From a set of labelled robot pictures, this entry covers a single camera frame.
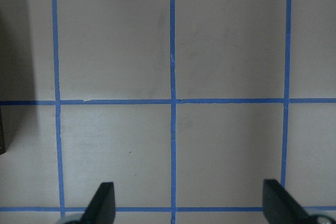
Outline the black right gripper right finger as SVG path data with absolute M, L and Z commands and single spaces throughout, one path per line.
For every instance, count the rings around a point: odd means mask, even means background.
M 335 223 L 321 213 L 309 213 L 275 179 L 264 179 L 263 215 L 270 224 Z

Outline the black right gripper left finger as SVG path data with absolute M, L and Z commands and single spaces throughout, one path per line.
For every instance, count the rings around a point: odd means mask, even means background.
M 59 219 L 59 223 L 114 223 L 115 203 L 114 183 L 103 182 L 99 185 L 83 214 L 62 217 Z

